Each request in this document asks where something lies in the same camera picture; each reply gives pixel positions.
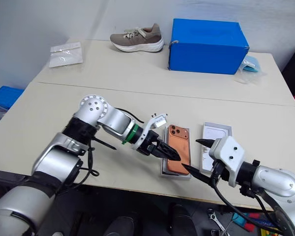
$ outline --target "blue cardboard box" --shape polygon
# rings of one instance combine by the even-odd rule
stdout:
[[[248,50],[237,22],[174,19],[168,68],[235,74]]]

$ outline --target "blue plastic crate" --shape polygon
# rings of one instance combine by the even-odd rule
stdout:
[[[0,106],[9,109],[18,100],[23,91],[23,89],[2,86],[0,88]]]

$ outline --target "box lid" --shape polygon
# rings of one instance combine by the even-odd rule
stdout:
[[[174,19],[172,42],[249,47],[237,22]]]

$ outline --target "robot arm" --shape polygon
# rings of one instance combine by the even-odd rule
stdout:
[[[128,114],[112,107],[98,95],[86,96],[61,133],[57,133],[33,165],[32,175],[0,199],[0,236],[36,233],[55,195],[71,184],[83,164],[79,156],[89,150],[100,127],[129,142],[144,155],[180,160],[179,154],[151,129],[166,123],[166,115],[153,117],[140,127]]]
[[[244,149],[231,136],[197,142],[210,148],[209,155],[214,162],[211,177],[184,165],[194,177],[214,189],[222,178],[231,187],[239,184],[240,193],[244,196],[254,198],[256,194],[260,195],[273,208],[277,224],[284,235],[295,236],[295,174],[259,166],[260,162],[256,160],[252,164],[245,162]]]

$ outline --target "white wall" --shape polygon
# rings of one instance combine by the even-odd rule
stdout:
[[[240,22],[251,51],[280,69],[295,51],[295,0],[0,0],[0,86],[25,88],[69,37],[109,40],[157,22],[169,42],[174,17]]]

